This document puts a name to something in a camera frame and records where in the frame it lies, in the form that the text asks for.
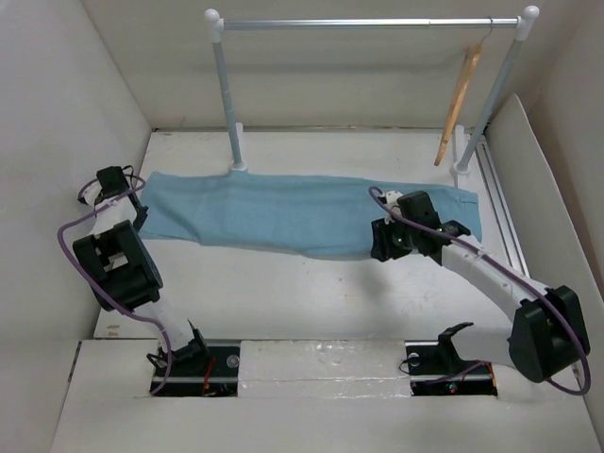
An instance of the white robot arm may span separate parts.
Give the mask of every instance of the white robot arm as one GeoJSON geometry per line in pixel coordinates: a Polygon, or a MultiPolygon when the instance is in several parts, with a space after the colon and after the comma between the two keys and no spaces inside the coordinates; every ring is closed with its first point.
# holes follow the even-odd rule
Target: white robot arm
{"type": "MultiPolygon", "coordinates": [[[[572,290],[551,289],[523,276],[487,252],[461,224],[441,223],[425,192],[403,195],[372,188],[370,194],[388,212],[372,223],[372,258],[386,261],[415,251],[431,257],[482,291],[511,321],[510,328],[502,329],[471,322],[450,327],[429,348],[429,357],[414,349],[415,365],[430,361],[432,369],[446,375],[468,363],[488,361],[515,367],[533,382],[549,380],[578,360],[586,367],[590,345],[572,290]]],[[[587,390],[588,379],[582,392],[587,390]]]]}
{"type": "MultiPolygon", "coordinates": [[[[156,368],[165,368],[167,337],[173,357],[173,370],[180,375],[199,375],[208,366],[210,354],[206,343],[189,320],[178,314],[165,297],[160,296],[163,282],[138,231],[146,219],[147,208],[137,195],[120,196],[131,191],[124,171],[108,167],[97,173],[78,200],[100,210],[91,232],[74,242],[75,257],[86,273],[116,301],[120,307],[146,319],[161,342],[158,356],[148,358],[156,368]]],[[[96,299],[104,310],[113,310],[97,292],[96,299]]]]}

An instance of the white rack post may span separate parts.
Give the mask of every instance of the white rack post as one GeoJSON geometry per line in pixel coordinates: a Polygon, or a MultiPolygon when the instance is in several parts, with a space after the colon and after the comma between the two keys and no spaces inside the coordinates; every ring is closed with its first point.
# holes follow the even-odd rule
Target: white rack post
{"type": "Polygon", "coordinates": [[[478,123],[474,133],[465,148],[461,159],[453,164],[451,173],[453,175],[467,174],[468,162],[474,153],[478,139],[486,127],[491,116],[497,97],[501,93],[503,84],[510,73],[522,42],[529,35],[530,29],[539,16],[537,7],[526,7],[522,16],[511,19],[320,19],[320,20],[259,20],[259,21],[231,21],[220,17],[215,9],[208,9],[205,13],[206,21],[210,28],[210,40],[214,49],[216,60],[216,71],[220,81],[220,89],[223,97],[223,108],[225,110],[226,129],[230,140],[231,152],[233,153],[234,170],[244,170],[240,140],[242,137],[237,133],[237,122],[235,111],[230,96],[227,82],[227,65],[223,53],[222,39],[225,31],[254,31],[254,30],[326,30],[326,29],[375,29],[375,28],[515,28],[516,35],[508,55],[504,59],[495,83],[491,88],[489,97],[478,117],[478,123]]]}
{"type": "Polygon", "coordinates": [[[451,166],[451,175],[466,175],[470,171],[469,162],[474,154],[474,150],[476,149],[476,145],[478,144],[478,140],[482,136],[484,132],[484,128],[487,126],[487,122],[489,118],[491,118],[491,113],[493,113],[493,108],[495,107],[495,102],[501,93],[501,89],[503,88],[503,84],[505,83],[508,75],[510,74],[510,70],[512,69],[513,62],[516,59],[518,52],[520,52],[520,47],[522,43],[529,36],[530,29],[535,22],[535,19],[539,17],[539,9],[537,7],[526,7],[522,12],[522,16],[518,18],[518,26],[516,27],[516,36],[512,41],[512,45],[510,45],[510,50],[508,51],[508,55],[506,55],[503,63],[501,63],[501,68],[499,69],[499,74],[497,74],[497,78],[493,83],[493,87],[491,88],[491,92],[487,97],[486,102],[484,103],[484,107],[480,112],[480,116],[478,117],[478,121],[476,126],[474,127],[474,132],[470,137],[470,141],[465,147],[465,151],[463,152],[463,156],[457,162],[454,162],[451,166]]]}

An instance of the horizontal metal bar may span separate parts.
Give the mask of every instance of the horizontal metal bar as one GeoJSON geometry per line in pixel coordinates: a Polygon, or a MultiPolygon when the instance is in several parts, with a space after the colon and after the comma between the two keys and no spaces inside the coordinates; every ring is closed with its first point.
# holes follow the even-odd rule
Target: horizontal metal bar
{"type": "Polygon", "coordinates": [[[328,30],[363,28],[516,28],[513,19],[321,19],[285,21],[231,21],[225,19],[225,31],[251,30],[328,30]]]}

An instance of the white table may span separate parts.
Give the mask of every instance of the white table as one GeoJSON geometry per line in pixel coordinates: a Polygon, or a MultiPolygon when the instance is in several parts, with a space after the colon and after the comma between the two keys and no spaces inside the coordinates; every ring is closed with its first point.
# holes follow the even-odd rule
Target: white table
{"type": "MultiPolygon", "coordinates": [[[[246,132],[244,158],[257,174],[453,185],[451,151],[440,167],[432,164],[439,141],[439,133],[422,130],[246,132]]],[[[142,177],[219,175],[229,164],[226,133],[156,132],[142,177]]],[[[476,157],[471,166],[465,188],[478,193],[483,243],[505,259],[513,246],[504,243],[504,219],[495,217],[495,189],[485,185],[476,157]]],[[[427,339],[462,321],[509,323],[465,280],[420,256],[328,261],[184,241],[145,244],[162,274],[163,296],[210,339],[427,339]]],[[[151,338],[145,326],[104,311],[94,336],[151,338]]]]}
{"type": "MultiPolygon", "coordinates": [[[[251,132],[244,158],[259,174],[453,184],[450,152],[441,167],[432,165],[439,140],[430,131],[251,132]]],[[[156,132],[142,176],[217,175],[229,163],[225,133],[156,132]]],[[[483,243],[520,269],[484,145],[471,165],[465,188],[478,193],[483,243]]],[[[84,342],[79,355],[53,453],[599,451],[582,398],[533,386],[505,367],[495,369],[499,398],[410,397],[396,370],[401,340],[433,339],[461,321],[509,323],[431,260],[327,261],[183,241],[145,244],[162,273],[163,296],[207,338],[322,342],[244,342],[237,398],[155,398],[147,393],[145,354],[157,342],[144,340],[144,327],[102,312],[98,340],[84,342]],[[364,352],[315,357],[327,345],[337,349],[336,340],[354,339],[369,339],[364,352]]],[[[362,344],[354,342],[362,341],[342,350],[362,344]]],[[[570,370],[556,379],[577,385],[570,370]]]]}
{"type": "Polygon", "coordinates": [[[48,453],[63,407],[77,341],[0,345],[0,451],[48,453]]]}
{"type": "MultiPolygon", "coordinates": [[[[296,389],[273,396],[247,392],[237,398],[152,397],[146,393],[151,365],[144,356],[156,346],[153,340],[84,342],[52,453],[600,451],[582,398],[564,397],[549,387],[516,391],[502,399],[329,397],[318,390],[342,381],[328,372],[319,376],[315,363],[310,370],[305,367],[306,389],[314,389],[313,394],[300,395],[298,381],[296,389]]],[[[386,346],[378,353],[380,363],[392,364],[389,369],[395,370],[398,351],[391,356],[389,351],[395,348],[386,346]]],[[[271,384],[271,374],[287,379],[288,370],[295,367],[281,369],[272,361],[274,356],[263,358],[244,344],[241,367],[251,368],[244,374],[256,374],[257,382],[264,384],[271,384]],[[263,370],[248,366],[248,360],[257,361],[263,370]]],[[[293,355],[286,358],[292,365],[293,355]]],[[[304,355],[300,360],[312,365],[304,355]]],[[[355,374],[362,364],[348,367],[348,373],[355,374]]],[[[392,376],[392,371],[372,372],[378,378],[375,383],[392,376]]],[[[405,389],[404,379],[397,377],[399,388],[405,389]]],[[[562,377],[564,383],[569,380],[572,376],[562,377]]]]}

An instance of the blue towel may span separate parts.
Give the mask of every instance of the blue towel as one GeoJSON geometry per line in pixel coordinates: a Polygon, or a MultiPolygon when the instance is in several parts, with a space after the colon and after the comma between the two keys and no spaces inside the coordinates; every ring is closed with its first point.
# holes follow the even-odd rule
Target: blue towel
{"type": "Polygon", "coordinates": [[[439,184],[247,172],[152,174],[143,191],[149,216],[141,233],[146,239],[270,247],[309,257],[368,257],[371,222],[385,215],[367,192],[373,185],[384,191],[426,191],[442,222],[457,220],[480,240],[475,193],[439,184]]]}

